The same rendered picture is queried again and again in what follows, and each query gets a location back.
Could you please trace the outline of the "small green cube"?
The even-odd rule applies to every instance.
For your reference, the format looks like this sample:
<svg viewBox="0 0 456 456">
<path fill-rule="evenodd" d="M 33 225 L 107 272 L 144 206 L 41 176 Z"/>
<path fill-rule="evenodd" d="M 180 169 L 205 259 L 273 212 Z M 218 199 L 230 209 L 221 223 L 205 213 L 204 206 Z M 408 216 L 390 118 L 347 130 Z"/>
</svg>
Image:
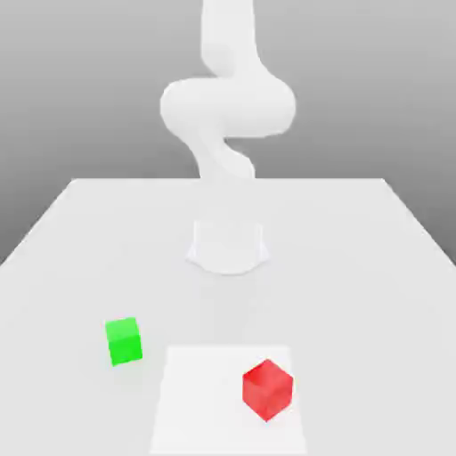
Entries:
<svg viewBox="0 0 456 456">
<path fill-rule="evenodd" d="M 105 322 L 112 366 L 143 358 L 141 335 L 134 317 Z"/>
</svg>

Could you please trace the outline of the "small red cube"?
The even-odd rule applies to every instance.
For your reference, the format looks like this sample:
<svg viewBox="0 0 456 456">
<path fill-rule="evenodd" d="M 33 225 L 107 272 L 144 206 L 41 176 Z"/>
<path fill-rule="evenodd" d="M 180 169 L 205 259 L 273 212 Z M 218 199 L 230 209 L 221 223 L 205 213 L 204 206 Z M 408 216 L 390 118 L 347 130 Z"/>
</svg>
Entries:
<svg viewBox="0 0 456 456">
<path fill-rule="evenodd" d="M 292 401 L 294 378 L 270 359 L 242 375 L 242 401 L 267 422 Z"/>
</svg>

